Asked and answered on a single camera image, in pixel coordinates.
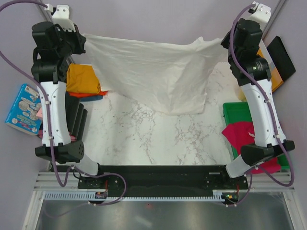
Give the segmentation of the white t shirt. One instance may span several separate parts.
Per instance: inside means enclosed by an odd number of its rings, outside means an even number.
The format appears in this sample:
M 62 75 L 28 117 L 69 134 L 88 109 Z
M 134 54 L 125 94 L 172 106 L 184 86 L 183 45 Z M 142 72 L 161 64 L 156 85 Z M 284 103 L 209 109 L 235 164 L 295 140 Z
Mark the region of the white t shirt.
M 114 91 L 165 115 L 202 113 L 208 78 L 226 57 L 221 39 L 188 45 L 87 34 L 86 54 L 103 91 Z

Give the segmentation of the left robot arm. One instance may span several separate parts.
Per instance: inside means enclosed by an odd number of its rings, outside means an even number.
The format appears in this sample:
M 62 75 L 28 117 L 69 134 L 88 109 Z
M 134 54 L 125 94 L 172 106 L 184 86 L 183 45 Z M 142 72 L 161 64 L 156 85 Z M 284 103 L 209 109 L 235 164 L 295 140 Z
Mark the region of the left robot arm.
M 32 26 L 36 43 L 31 73 L 37 82 L 43 113 L 42 145 L 36 156 L 54 164 L 67 164 L 89 175 L 89 184 L 101 188 L 105 176 L 98 172 L 98 163 L 84 152 L 81 140 L 72 141 L 67 126 L 65 96 L 68 63 L 72 54 L 85 53 L 85 37 L 78 28 L 68 31 L 59 24 L 40 22 Z

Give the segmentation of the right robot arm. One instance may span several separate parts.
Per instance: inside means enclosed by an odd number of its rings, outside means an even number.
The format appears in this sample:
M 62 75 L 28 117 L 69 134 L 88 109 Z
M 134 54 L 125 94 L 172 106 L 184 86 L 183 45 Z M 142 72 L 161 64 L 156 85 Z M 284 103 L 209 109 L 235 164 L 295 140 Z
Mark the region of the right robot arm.
M 247 19 L 234 22 L 221 45 L 228 50 L 230 70 L 247 100 L 254 131 L 254 143 L 243 145 L 241 154 L 220 176 L 224 188 L 232 188 L 253 167 L 295 149 L 280 127 L 272 97 L 272 81 L 267 60 L 258 55 L 262 37 L 260 24 Z

